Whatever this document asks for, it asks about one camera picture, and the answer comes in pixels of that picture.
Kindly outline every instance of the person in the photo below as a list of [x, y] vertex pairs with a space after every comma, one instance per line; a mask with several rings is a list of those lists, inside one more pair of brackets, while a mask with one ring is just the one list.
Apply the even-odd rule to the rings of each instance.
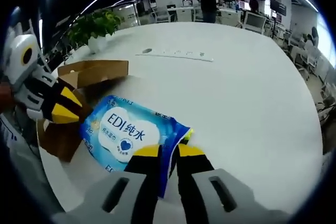
[[251, 13], [255, 13], [255, 14], [259, 14], [259, 3], [256, 0], [250, 0], [248, 3], [249, 7], [251, 10], [245, 10], [243, 11], [241, 17], [240, 17], [240, 21], [241, 23], [244, 23], [245, 17], [246, 17], [246, 12], [251, 12]]
[[310, 34], [308, 34], [307, 41], [305, 42], [303, 48], [293, 46], [290, 52], [290, 56], [294, 63], [303, 64], [302, 59], [297, 58], [297, 55], [301, 55], [302, 58], [307, 60], [308, 54], [313, 52], [313, 50], [314, 50], [313, 38]]
[[197, 1], [201, 3], [203, 22], [215, 23], [217, 13], [216, 0], [197, 0]]
[[311, 36], [313, 38], [313, 44], [315, 47], [318, 47], [319, 45], [319, 34], [317, 33], [316, 27], [311, 28]]

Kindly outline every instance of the gray gripper part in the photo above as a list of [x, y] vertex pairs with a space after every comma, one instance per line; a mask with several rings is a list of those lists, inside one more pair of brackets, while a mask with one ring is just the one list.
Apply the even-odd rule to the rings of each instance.
[[223, 169], [192, 175], [208, 217], [209, 224], [286, 223], [288, 215], [269, 211], [255, 202], [251, 188]]
[[145, 178], [145, 174], [112, 172], [89, 188], [81, 205], [66, 214], [55, 215], [53, 220], [56, 223], [130, 224]]

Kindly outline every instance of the office desk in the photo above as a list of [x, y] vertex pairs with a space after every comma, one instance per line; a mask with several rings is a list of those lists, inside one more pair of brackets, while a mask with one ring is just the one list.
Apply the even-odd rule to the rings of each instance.
[[[191, 145], [215, 168], [249, 186], [267, 209], [295, 212], [319, 181], [322, 139], [312, 96], [288, 57], [270, 38], [230, 26], [163, 23], [117, 31], [106, 51], [88, 47], [69, 63], [129, 60], [129, 80], [114, 94], [191, 126]], [[204, 52], [213, 62], [136, 56], [147, 48]], [[40, 148], [50, 185], [65, 211], [108, 176], [81, 143], [69, 164]], [[155, 215], [183, 216], [176, 177]]]
[[[193, 16], [193, 6], [184, 6], [184, 7], [172, 7], [169, 8], [168, 11], [176, 11], [177, 19], [183, 22], [191, 22]], [[227, 8], [218, 8], [218, 13], [221, 15], [217, 17], [220, 24], [236, 26], [240, 21], [240, 12], [236, 12], [232, 9]]]

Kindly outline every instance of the potted plant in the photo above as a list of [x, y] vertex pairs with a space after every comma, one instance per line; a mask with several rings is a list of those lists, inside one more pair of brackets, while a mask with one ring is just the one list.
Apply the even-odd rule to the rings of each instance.
[[100, 9], [79, 17], [67, 31], [74, 48], [88, 45], [91, 52], [98, 53], [107, 46], [106, 34], [118, 30], [122, 18], [109, 9]]

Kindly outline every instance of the power strip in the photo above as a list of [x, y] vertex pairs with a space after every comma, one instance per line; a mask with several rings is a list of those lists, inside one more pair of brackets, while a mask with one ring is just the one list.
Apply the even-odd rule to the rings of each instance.
[[193, 52], [193, 51], [181, 51], [181, 50], [156, 50], [156, 49], [146, 49], [142, 51], [141, 54], [136, 54], [137, 56], [157, 56], [157, 57], [171, 57], [171, 58], [184, 58], [193, 60], [202, 60], [213, 62], [214, 59], [209, 57], [204, 52]]

